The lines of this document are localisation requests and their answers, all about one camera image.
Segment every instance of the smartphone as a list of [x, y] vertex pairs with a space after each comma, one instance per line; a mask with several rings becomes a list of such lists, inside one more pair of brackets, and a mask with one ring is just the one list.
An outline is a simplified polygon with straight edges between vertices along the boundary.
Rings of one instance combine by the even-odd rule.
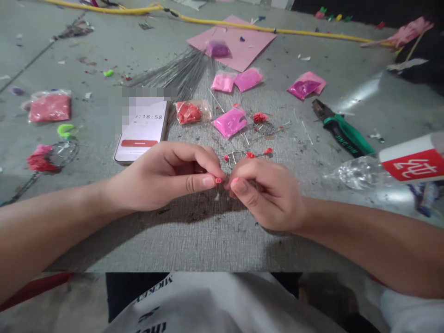
[[164, 140], [167, 127], [168, 101], [133, 107], [133, 119], [123, 129], [114, 153], [114, 161], [128, 165], [155, 144]]

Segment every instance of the red label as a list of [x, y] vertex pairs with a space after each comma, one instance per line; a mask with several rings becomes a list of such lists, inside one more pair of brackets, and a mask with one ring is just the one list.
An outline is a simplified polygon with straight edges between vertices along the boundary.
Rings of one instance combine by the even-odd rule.
[[444, 159], [434, 149], [388, 160], [382, 165], [399, 181], [444, 176]]
[[122, 147], [152, 147], [157, 143], [154, 140], [122, 140]]

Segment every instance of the gray table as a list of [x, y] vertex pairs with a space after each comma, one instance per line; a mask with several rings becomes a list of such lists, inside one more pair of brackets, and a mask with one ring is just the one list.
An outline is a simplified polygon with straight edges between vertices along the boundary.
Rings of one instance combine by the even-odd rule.
[[[13, 85], [27, 92], [52, 88], [71, 89], [74, 93], [70, 123], [83, 125], [79, 133], [80, 152], [63, 172], [43, 176], [24, 198], [85, 185], [110, 177], [123, 169], [112, 157], [120, 134], [122, 112], [127, 100], [118, 87], [121, 75], [135, 75], [160, 66], [187, 48], [186, 39], [207, 26], [176, 21], [163, 13], [154, 18], [113, 16], [55, 6], [16, 1], [0, 4], [0, 24], [9, 25], [11, 35], [3, 33], [0, 76], [17, 76]], [[137, 1], [127, 7], [144, 6]], [[311, 15], [267, 9], [250, 4], [209, 3], [196, 12], [166, 1], [166, 6], [184, 15], [224, 19], [234, 14], [246, 21], [265, 15], [261, 26], [351, 34], [381, 39], [392, 29], [376, 31], [372, 26], [356, 23], [328, 23]], [[49, 38], [63, 30], [77, 16], [85, 15], [95, 32], [87, 37], [58, 40]], [[144, 31], [140, 22], [148, 21], [154, 29]], [[23, 47], [17, 49], [15, 35], [23, 33]], [[298, 54], [311, 56], [310, 62], [298, 60]], [[86, 56], [97, 65], [87, 66], [77, 58]], [[274, 123], [294, 123], [272, 141], [257, 141], [253, 152], [267, 147], [275, 150], [273, 160], [285, 164], [300, 180], [304, 195], [331, 199], [421, 218], [415, 211], [413, 196], [405, 186], [355, 192], [339, 182], [325, 181], [322, 175], [350, 159], [339, 149], [330, 133], [314, 122], [311, 99], [301, 102], [285, 90], [306, 71], [313, 71], [327, 81], [320, 99], [334, 110], [354, 113], [347, 121], [361, 133], [377, 128], [386, 139], [381, 145], [369, 139], [376, 150], [442, 130], [443, 99], [426, 85], [413, 85], [385, 72], [395, 55], [383, 48], [361, 49], [357, 43], [302, 36], [278, 35], [254, 62], [264, 73], [263, 85], [244, 94], [217, 94], [222, 106], [233, 103], [253, 112], [273, 114]], [[65, 60], [66, 65], [57, 61]], [[104, 79], [100, 70], [113, 66], [116, 74]], [[195, 98], [211, 100], [207, 73], [199, 84]], [[0, 89], [8, 82], [0, 82]], [[91, 100], [83, 100], [92, 92]], [[19, 109], [26, 97], [16, 97], [7, 89], [0, 93], [0, 200], [10, 198], [30, 176], [26, 157], [34, 147], [58, 140], [55, 124], [28, 124]], [[245, 141], [234, 137], [225, 141], [211, 126], [180, 127], [174, 125], [168, 139], [212, 146], [219, 155], [243, 149]], [[217, 192], [220, 198], [215, 200]], [[443, 206], [437, 205], [431, 221], [442, 220]], [[166, 212], [138, 213], [116, 221], [59, 258], [51, 270], [68, 271], [350, 271], [357, 267], [318, 244], [296, 236], [271, 234], [263, 230], [239, 202], [215, 189], [172, 202]]]

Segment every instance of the yellow cable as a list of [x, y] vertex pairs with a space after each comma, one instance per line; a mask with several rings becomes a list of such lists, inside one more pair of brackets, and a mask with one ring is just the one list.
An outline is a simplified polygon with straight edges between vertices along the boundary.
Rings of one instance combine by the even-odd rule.
[[[65, 6], [65, 7], [70, 7], [70, 8], [89, 10], [92, 12], [101, 12], [101, 13], [106, 13], [106, 14], [119, 14], [119, 15], [144, 15], [144, 14], [148, 14], [150, 12], [157, 12], [157, 11], [164, 10], [164, 7], [160, 3], [153, 3], [145, 8], [126, 9], [123, 6], [120, 6], [119, 9], [110, 9], [110, 8], [100, 8], [100, 7], [75, 4], [75, 3], [59, 1], [59, 0], [44, 0], [44, 1], [58, 5], [58, 6]], [[266, 31], [266, 32], [274, 32], [276, 30], [276, 33], [291, 34], [291, 35], [334, 38], [334, 39], [342, 39], [342, 40], [348, 40], [348, 41], [360, 42], [360, 43], [373, 42], [371, 39], [354, 37], [354, 36], [347, 36], [347, 35], [326, 34], [326, 33], [322, 33], [322, 32], [311, 32], [311, 31], [301, 31], [301, 30], [263, 28], [263, 27], [258, 27], [255, 25], [254, 26], [253, 25], [244, 25], [244, 24], [225, 22], [225, 21], [217, 21], [217, 20], [203, 20], [203, 19], [190, 18], [190, 17], [184, 16], [174, 10], [171, 10], [171, 12], [178, 15], [178, 17], [180, 17], [185, 22], [197, 23], [197, 24], [202, 24], [202, 25], [222, 25], [222, 26], [228, 26], [228, 27], [234, 27], [234, 28]], [[393, 47], [393, 45], [390, 43], [382, 43], [381, 45]]]

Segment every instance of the red button on screen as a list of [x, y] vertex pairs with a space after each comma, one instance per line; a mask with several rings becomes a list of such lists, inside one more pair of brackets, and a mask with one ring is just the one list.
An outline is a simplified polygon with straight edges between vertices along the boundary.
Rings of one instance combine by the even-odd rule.
[[155, 140], [122, 140], [122, 147], [152, 147], [156, 143]]

